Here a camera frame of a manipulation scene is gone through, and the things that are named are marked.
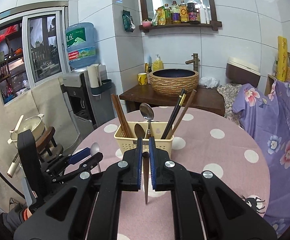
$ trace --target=floral patterned fabric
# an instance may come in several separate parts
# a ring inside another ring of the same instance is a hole
[[[232,122],[235,122],[239,127],[241,127],[240,115],[233,113],[232,105],[241,87],[242,85],[228,83],[225,86],[219,86],[217,88],[218,93],[220,93],[224,98],[224,105],[225,105],[224,117],[226,119],[231,120]]]
[[[280,236],[290,225],[290,83],[275,81],[268,96],[243,85],[233,112],[266,159],[271,189],[264,219]]]

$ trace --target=purple fabric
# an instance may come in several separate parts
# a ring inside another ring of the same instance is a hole
[[[233,112],[241,113],[244,130],[261,148],[269,167],[271,190],[264,218],[280,236],[290,225],[290,83],[274,82],[268,96],[243,85]]]

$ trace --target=wooden mirror frame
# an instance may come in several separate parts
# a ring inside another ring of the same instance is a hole
[[[150,26],[147,28],[144,28],[143,25],[140,25],[139,28],[145,33],[149,32],[149,30],[152,30],[152,29],[173,28],[173,27],[209,27],[209,28],[212,28],[214,31],[217,31],[218,27],[222,27],[222,22],[218,21],[217,19],[214,0],[208,0],[208,1],[210,5],[210,10],[211,10],[210,24],[182,23],[182,24],[157,25],[157,26]],[[140,2],[141,2],[142,21],[148,20],[146,0],[140,0]]]

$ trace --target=yellow soap dispenser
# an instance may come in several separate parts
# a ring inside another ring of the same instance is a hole
[[[163,69],[163,61],[161,61],[161,58],[158,54],[156,54],[157,58],[153,62],[153,71]]]

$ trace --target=pink tablecloth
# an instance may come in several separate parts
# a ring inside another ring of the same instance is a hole
[[[153,110],[154,120],[167,122],[173,107]],[[128,113],[126,119],[144,121],[140,111]],[[97,142],[104,155],[100,163],[102,171],[123,157],[114,139],[118,125],[117,118],[109,121],[92,132],[77,148],[84,149]],[[257,208],[262,208],[259,212],[266,211],[270,196],[269,169],[261,149],[248,133],[219,115],[190,108],[174,136],[172,160],[189,171],[213,171],[242,198],[259,197],[264,202],[258,203]],[[71,165],[66,172],[77,169],[79,164]],[[170,193],[155,192],[151,190],[151,182],[149,185],[147,206],[143,190],[122,193],[117,239],[174,240]]]

